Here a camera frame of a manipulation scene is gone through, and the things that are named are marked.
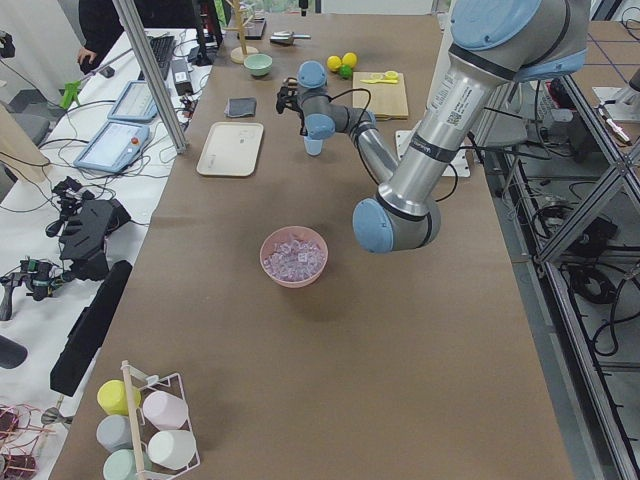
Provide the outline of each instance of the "yellow ball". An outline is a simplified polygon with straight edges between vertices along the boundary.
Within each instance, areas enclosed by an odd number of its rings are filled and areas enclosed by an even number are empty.
[[[337,72],[342,66],[342,60],[337,55],[331,55],[327,58],[327,68],[332,72]]]
[[[356,68],[356,65],[358,64],[358,56],[353,52],[345,53],[342,56],[342,64],[349,65],[353,70],[354,68]]]

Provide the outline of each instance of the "black box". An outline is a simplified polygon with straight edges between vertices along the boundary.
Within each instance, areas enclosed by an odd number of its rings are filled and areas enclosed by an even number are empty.
[[[173,84],[176,86],[178,95],[193,93],[187,61],[184,58],[171,60],[171,71],[173,72]]]

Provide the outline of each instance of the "green ball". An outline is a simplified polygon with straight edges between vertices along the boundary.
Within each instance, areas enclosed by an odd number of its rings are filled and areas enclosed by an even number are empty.
[[[353,69],[349,65],[342,65],[338,70],[338,75],[348,80],[353,77]]]

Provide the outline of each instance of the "black cylinder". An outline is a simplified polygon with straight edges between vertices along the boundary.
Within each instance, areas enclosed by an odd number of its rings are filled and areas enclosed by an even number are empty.
[[[0,335],[0,367],[16,368],[27,358],[27,349]]]

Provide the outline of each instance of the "black clothing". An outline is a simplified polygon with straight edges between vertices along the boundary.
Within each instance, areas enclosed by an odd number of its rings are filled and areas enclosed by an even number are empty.
[[[146,28],[195,27],[191,0],[135,0],[135,3]],[[84,47],[97,54],[93,62],[85,59],[80,65],[80,70],[88,73],[102,63],[124,29],[112,0],[80,0],[78,16],[86,40]]]

